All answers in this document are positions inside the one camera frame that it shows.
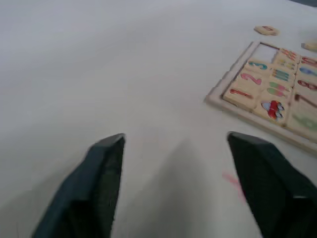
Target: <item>wooden tile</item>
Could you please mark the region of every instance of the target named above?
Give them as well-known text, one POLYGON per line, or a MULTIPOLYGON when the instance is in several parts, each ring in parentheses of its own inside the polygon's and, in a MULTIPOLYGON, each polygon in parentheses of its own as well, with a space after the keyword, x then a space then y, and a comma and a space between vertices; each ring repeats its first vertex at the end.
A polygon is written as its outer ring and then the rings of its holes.
POLYGON ((293 63, 291 60, 287 60, 285 58, 275 58, 273 66, 292 74, 295 74, 298 68, 298 64, 293 63))
POLYGON ((310 66, 317 70, 317 59, 316 58, 310 58, 307 56, 301 56, 300 64, 303 66, 310 66))
POLYGON ((259 95, 259 91, 252 91, 250 88, 246 90, 245 84, 233 82, 223 95, 223 99, 244 110, 251 111, 255 108, 259 95))
POLYGON ((262 100, 276 100, 284 103, 291 101, 293 88, 283 85, 274 78, 270 78, 264 85, 264 89, 260 94, 262 100))
POLYGON ((281 48, 279 49, 279 52, 275 58, 290 60, 293 63, 299 63, 301 56, 291 50, 281 48))
POLYGON ((296 78, 304 79, 307 82, 317 83, 317 69, 308 64, 299 64, 296 78))
POLYGON ((295 82, 295 75, 290 72, 280 70, 279 68, 273 68, 270 75, 270 80, 271 79, 284 86, 292 87, 295 82))
POLYGON ((268 76, 243 69, 239 72, 234 82, 239 83, 241 87, 243 86, 243 89, 247 90, 247 92, 258 91, 260 93, 266 81, 268 81, 268 76))
POLYGON ((317 143, 317 105, 305 96, 295 94, 291 101, 286 127, 317 143))
POLYGON ((317 84, 305 79, 296 78, 294 90, 295 93, 301 94, 313 102, 317 102, 317 84))
POLYGON ((256 26, 254 30, 266 36, 277 36, 279 34, 279 30, 272 26, 256 26))
POLYGON ((269 120, 277 125, 284 125, 288 113, 289 106, 287 103, 274 100, 275 97, 262 99, 257 101, 256 108, 252 113, 269 120))
POLYGON ((245 64, 244 68, 262 75, 270 75, 272 64, 251 58, 245 64))

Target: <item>car picture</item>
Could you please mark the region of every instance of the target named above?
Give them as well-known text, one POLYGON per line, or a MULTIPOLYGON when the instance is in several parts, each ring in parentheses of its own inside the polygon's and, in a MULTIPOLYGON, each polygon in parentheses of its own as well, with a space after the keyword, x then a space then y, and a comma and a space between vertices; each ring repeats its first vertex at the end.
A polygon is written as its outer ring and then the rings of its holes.
POLYGON ((267 114, 273 120, 283 118, 281 111, 285 109, 279 101, 272 100, 270 102, 262 102, 262 107, 267 110, 267 114))

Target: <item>white table surface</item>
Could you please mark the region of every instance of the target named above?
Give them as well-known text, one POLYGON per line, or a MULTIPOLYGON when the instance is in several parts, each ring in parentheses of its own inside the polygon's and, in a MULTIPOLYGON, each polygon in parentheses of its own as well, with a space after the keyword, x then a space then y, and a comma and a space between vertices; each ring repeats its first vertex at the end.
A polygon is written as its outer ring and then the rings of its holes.
POLYGON ((317 55, 317 10, 284 0, 0 3, 0 236, 29 237, 97 140, 126 133, 114 238, 258 238, 228 131, 259 136, 317 183, 317 159, 203 103, 254 40, 317 55), (272 25, 279 36, 262 36, 272 25))

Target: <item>pink number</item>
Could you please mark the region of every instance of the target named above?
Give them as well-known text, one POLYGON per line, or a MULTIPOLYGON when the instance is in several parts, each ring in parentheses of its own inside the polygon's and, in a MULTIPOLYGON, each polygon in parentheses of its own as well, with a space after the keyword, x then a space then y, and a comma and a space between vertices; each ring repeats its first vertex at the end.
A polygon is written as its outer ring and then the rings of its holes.
POLYGON ((261 80, 260 78, 259 78, 259 79, 255 79, 255 78, 252 77, 252 75, 249 75, 249 74, 247 74, 247 73, 242 73, 242 74, 241 74, 241 78, 243 78, 243 79, 245 79, 245 80, 250 79, 250 80, 252 80, 253 82, 255 82, 257 85, 261 85, 261 83, 262 83, 262 80, 261 80))

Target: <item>puzzle board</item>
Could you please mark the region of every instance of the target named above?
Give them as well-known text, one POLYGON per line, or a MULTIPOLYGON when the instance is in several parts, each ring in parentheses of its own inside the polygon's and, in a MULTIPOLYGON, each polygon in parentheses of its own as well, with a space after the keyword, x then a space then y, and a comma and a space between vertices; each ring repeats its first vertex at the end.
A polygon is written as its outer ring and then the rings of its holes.
POLYGON ((317 59, 253 42, 206 102, 317 155, 317 59))

